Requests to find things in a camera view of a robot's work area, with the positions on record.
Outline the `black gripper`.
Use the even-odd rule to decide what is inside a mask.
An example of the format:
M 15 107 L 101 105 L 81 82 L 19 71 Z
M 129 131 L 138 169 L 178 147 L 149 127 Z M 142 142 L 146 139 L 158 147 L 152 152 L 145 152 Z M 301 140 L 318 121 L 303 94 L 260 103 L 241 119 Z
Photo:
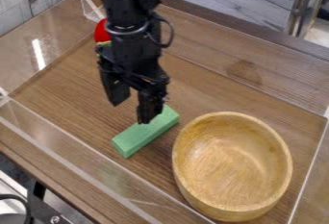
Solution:
M 100 73 L 109 101 L 118 106 L 130 97 L 130 89 L 140 91 L 138 123 L 149 124 L 162 114 L 170 77 L 160 59 L 162 49 L 172 42 L 162 42 L 160 25 L 140 29 L 106 26 L 113 43 L 97 44 Z

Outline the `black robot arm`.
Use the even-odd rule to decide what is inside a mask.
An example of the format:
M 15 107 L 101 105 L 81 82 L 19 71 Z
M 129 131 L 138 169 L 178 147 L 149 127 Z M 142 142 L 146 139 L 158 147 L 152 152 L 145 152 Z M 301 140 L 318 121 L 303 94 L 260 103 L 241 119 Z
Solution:
M 117 106 L 138 91 L 138 122 L 162 114 L 170 77 L 160 59 L 173 41 L 162 39 L 168 23 L 156 8 L 161 0 L 104 0 L 105 29 L 112 40 L 97 46 L 100 73 L 110 102 Z

